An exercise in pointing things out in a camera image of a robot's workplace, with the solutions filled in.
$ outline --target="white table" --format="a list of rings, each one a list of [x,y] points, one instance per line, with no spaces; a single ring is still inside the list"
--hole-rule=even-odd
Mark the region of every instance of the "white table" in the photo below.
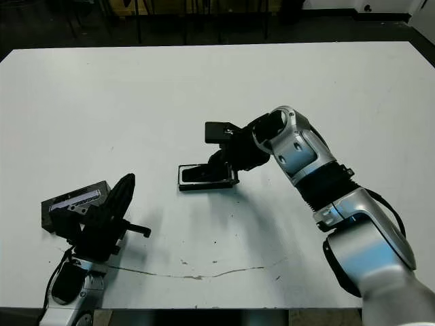
[[[67,243],[42,200],[129,172],[129,234],[104,308],[356,307],[326,237],[274,161],[234,189],[177,191],[205,162],[205,121],[244,126],[287,104],[355,180],[400,212],[435,290],[435,70],[409,43],[15,50],[0,63],[0,306],[40,307]]]

